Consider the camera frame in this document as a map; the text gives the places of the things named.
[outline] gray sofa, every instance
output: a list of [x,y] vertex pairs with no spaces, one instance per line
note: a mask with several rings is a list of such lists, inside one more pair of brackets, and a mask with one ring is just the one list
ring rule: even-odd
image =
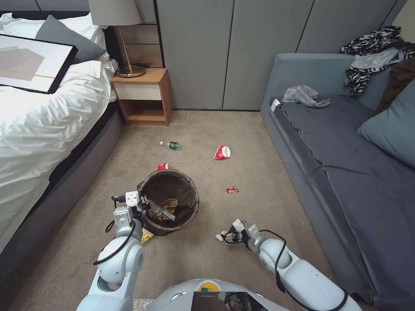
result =
[[[261,116],[320,244],[349,293],[381,310],[415,310],[415,171],[359,136],[389,71],[348,96],[341,54],[275,57]],[[323,109],[271,103],[293,85],[330,97]]]

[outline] trash can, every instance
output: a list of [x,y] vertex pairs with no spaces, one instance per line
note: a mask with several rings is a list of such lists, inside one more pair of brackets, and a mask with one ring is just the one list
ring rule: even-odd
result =
[[144,217],[144,228],[155,235],[167,235],[187,225],[199,209],[199,193],[189,176],[174,169],[154,171],[137,185],[140,196],[147,196],[156,204],[167,199],[177,199],[175,220]]

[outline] bed frame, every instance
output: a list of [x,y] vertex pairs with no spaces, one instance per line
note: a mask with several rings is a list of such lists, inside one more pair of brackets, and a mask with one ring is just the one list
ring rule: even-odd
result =
[[[57,19],[85,16],[88,12],[73,11],[17,11],[14,18],[46,19],[48,15]],[[112,27],[104,30],[107,51],[111,58],[120,60],[118,44]],[[0,254],[0,283],[26,259],[44,240],[48,233],[65,217],[95,179],[102,165],[114,149],[121,133],[122,121],[118,109],[112,109],[102,129],[65,174],[54,184],[46,196],[36,203],[29,216],[15,232]]]

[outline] yellow logo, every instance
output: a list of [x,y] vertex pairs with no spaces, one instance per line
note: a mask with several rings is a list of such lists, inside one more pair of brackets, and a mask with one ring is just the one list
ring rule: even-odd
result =
[[197,290],[198,292],[210,292],[210,291],[220,291],[220,287],[216,282],[213,281],[204,281],[199,285]]

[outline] wooden nightstand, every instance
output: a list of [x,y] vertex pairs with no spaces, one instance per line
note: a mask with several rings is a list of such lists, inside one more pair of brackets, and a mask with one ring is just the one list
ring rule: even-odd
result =
[[172,103],[166,68],[146,68],[142,76],[115,76],[111,82],[128,125],[169,125]]

